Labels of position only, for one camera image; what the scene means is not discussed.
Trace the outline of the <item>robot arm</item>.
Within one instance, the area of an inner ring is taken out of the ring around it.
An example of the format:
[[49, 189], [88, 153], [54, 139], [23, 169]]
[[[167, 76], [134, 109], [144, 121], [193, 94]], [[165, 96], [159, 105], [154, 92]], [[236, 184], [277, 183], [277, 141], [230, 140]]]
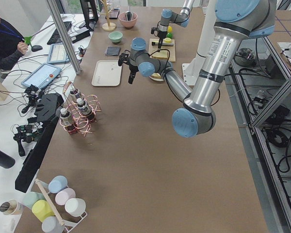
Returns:
[[210, 30], [214, 37], [193, 88], [174, 71], [170, 62], [151, 58], [146, 42], [134, 38], [125, 63], [130, 69], [129, 83], [137, 72], [149, 77], [154, 73], [166, 81], [183, 106], [174, 111], [172, 124], [182, 137], [210, 131], [216, 121], [212, 101], [225, 78], [226, 71], [243, 40], [269, 36], [275, 28], [274, 0], [213, 0], [206, 15], [214, 19]]
[[195, 0], [186, 0], [180, 13], [173, 12], [171, 9], [163, 9], [161, 19], [156, 27], [157, 37], [159, 38], [158, 50], [161, 50], [163, 40], [167, 37], [170, 23], [177, 24], [184, 28], [187, 27], [194, 2]]

